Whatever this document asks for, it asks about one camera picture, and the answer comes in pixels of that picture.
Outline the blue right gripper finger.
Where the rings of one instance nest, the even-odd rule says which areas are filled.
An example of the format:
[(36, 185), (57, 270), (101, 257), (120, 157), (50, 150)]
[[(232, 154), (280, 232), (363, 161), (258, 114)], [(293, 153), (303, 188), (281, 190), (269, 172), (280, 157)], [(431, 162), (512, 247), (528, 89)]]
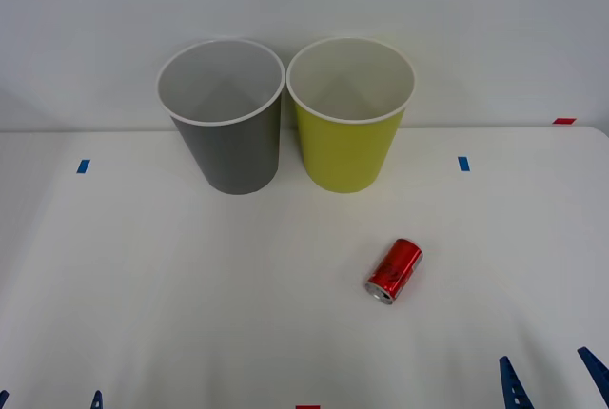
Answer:
[(501, 357), (499, 364), (504, 407), (506, 409), (528, 408), (529, 398), (508, 357)]
[(587, 348), (578, 349), (581, 360), (606, 405), (609, 405), (609, 369)]

